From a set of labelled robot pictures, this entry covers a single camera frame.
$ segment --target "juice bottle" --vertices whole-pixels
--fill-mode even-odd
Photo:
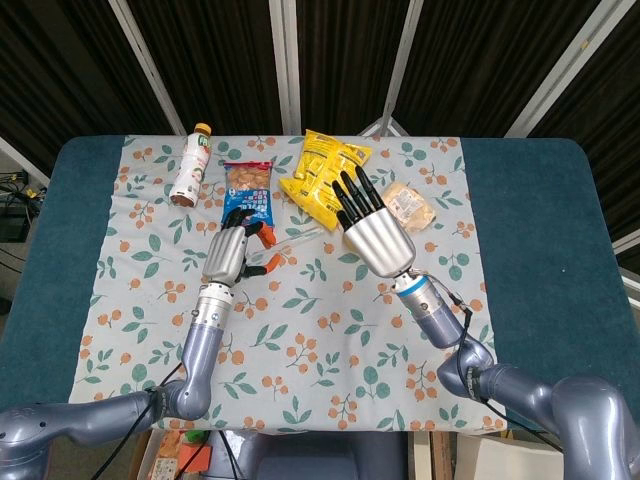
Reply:
[[[211,127],[206,123],[196,123],[193,133],[187,137],[178,176],[169,192],[174,204],[195,207],[198,203],[200,184],[211,154],[210,137]]]

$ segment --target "orange object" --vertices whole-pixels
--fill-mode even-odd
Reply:
[[[276,244],[276,236],[273,234],[273,227],[262,222],[262,228],[258,232],[258,238],[264,245],[264,248],[271,248]]]
[[[180,445],[180,453],[178,454],[178,468],[183,468],[191,456],[196,453],[196,450],[200,448],[200,445],[192,443],[183,443]],[[209,468],[209,462],[211,461],[211,445],[205,445],[200,450],[200,453],[196,455],[196,458],[189,464],[186,472],[204,472]]]
[[[267,263],[264,266],[267,269],[267,273],[271,273],[272,271],[275,270],[275,268],[280,264],[281,258],[282,258],[282,255],[280,255],[279,253],[276,253],[273,257],[271,257],[271,260],[269,260],[269,263]]]

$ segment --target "black curtain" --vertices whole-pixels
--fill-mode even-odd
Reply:
[[[129,5],[187,131],[282,133],[268,0]]]
[[[547,112],[532,136],[582,146],[612,240],[640,228],[640,3],[636,3]],[[640,255],[620,264],[640,273]]]
[[[44,173],[79,135],[171,133],[106,0],[5,0],[0,31],[0,135]]]
[[[303,129],[357,135],[382,116],[408,5],[297,1]]]
[[[597,4],[425,1],[393,117],[410,135],[504,136]]]

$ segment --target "blue snack bag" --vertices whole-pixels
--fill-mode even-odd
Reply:
[[[245,224],[262,220],[273,231],[271,214],[271,162],[225,162],[227,191],[223,218],[234,208],[253,208],[255,213]]]

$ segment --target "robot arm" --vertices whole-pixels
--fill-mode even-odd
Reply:
[[[0,480],[46,478],[51,441],[66,435],[80,445],[98,445],[142,432],[165,416],[194,420],[211,402],[211,375],[224,333],[233,294],[242,277],[264,275],[264,267],[247,267],[247,237],[259,233],[262,222],[246,227],[252,210],[236,209],[227,216],[209,249],[204,275],[185,341],[182,363],[186,380],[174,380],[148,391],[84,404],[33,404],[0,412]]]
[[[371,271],[393,278],[393,291],[437,348],[460,344],[438,368],[442,385],[454,395],[486,402],[495,400],[557,435],[564,446],[565,480],[631,480],[640,471],[640,436],[622,394],[599,377],[570,376],[547,385],[493,357],[466,334],[427,273],[412,269],[415,247],[384,207],[364,170],[356,174],[368,204],[346,173],[334,191],[345,237]]]

